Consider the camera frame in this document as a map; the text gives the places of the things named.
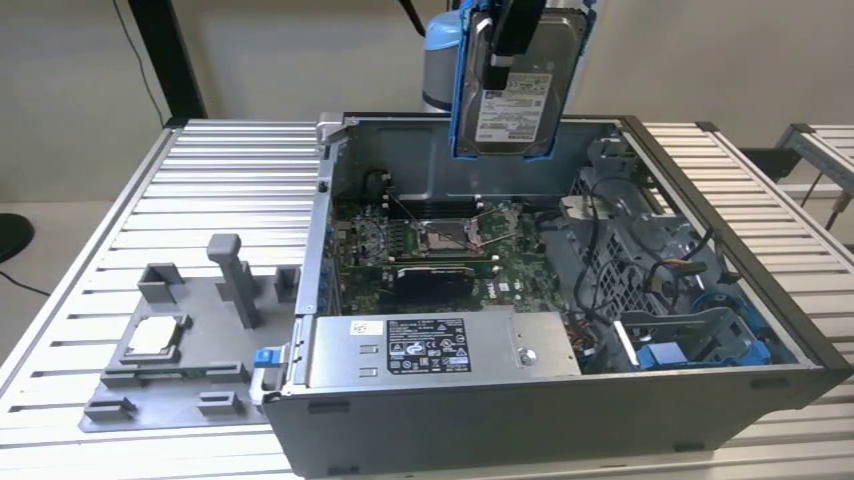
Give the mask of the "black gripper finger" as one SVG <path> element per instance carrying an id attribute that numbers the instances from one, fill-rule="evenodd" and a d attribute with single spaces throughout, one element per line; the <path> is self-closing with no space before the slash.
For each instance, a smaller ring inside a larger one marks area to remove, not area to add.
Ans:
<path id="1" fill-rule="evenodd" d="M 544 8 L 544 0 L 489 3 L 491 31 L 481 66 L 483 90 L 505 89 L 515 57 L 527 52 Z"/>

